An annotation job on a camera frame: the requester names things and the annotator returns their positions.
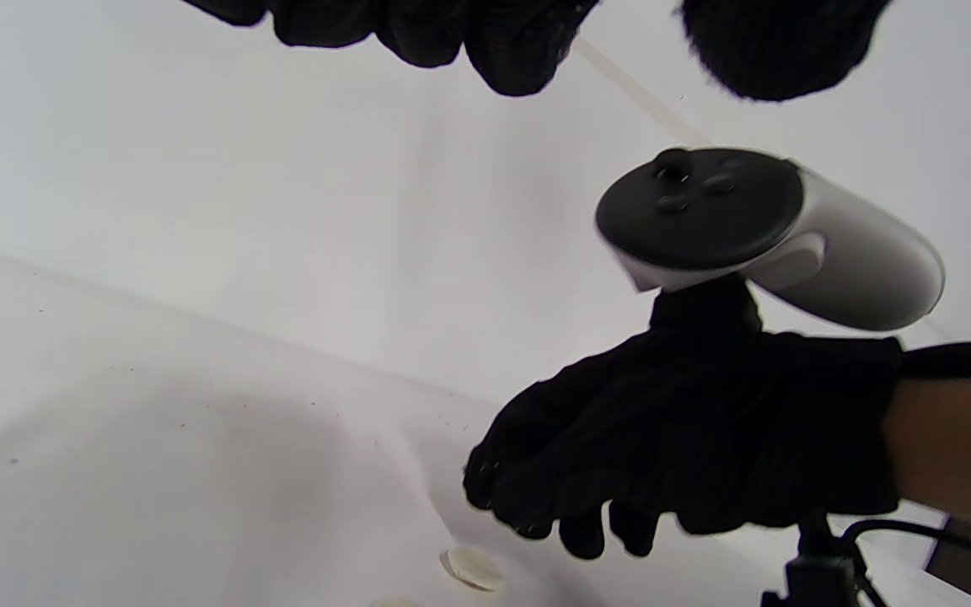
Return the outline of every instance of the knit glove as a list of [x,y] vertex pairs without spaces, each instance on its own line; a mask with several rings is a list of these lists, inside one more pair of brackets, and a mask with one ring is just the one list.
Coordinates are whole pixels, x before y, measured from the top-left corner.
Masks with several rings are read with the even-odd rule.
[[[436,67],[461,46],[491,89],[550,83],[598,0],[186,0],[229,24],[266,12],[289,46],[354,45],[375,34],[402,61]],[[733,93],[792,99],[827,89],[862,61],[889,0],[683,0],[693,50]]]
[[971,376],[971,345],[904,354],[894,339],[767,333],[737,276],[662,293],[646,333],[502,408],[464,489],[523,537],[559,521],[581,558],[604,550],[606,502],[633,556],[651,552],[664,513],[718,534],[890,512],[880,426],[903,376]]

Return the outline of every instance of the vr controller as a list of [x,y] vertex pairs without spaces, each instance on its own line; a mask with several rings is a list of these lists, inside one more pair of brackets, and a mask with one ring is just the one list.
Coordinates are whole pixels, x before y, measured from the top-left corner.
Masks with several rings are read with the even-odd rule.
[[943,292],[939,252],[811,169],[758,151],[663,151],[602,196],[598,231],[639,291],[739,272],[799,309],[898,330]]

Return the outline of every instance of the white wall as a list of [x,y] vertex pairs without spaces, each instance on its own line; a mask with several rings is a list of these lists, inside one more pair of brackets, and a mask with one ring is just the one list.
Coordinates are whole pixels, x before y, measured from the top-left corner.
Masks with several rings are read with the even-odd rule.
[[288,50],[176,0],[2,0],[0,254],[497,406],[644,326],[593,207],[705,136],[795,154],[924,230],[951,281],[943,330],[906,341],[970,338],[963,4],[895,5],[853,79],[780,107],[706,83],[654,7],[605,3],[587,40],[694,130],[670,131],[585,54],[542,95],[500,99],[466,62]]

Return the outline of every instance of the white disc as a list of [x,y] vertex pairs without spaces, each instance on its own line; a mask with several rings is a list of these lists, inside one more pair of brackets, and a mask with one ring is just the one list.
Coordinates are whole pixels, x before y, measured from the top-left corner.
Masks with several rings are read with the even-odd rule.
[[444,570],[475,590],[496,592],[504,588],[501,568],[486,553],[467,546],[459,546],[440,557]]
[[392,599],[380,599],[378,602],[370,604],[370,607],[419,607],[419,604],[396,596]]

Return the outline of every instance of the skin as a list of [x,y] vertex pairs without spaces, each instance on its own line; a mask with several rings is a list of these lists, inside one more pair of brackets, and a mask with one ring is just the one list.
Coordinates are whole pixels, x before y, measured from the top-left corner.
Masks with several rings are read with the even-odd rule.
[[882,431],[902,497],[971,521],[971,379],[902,380]]

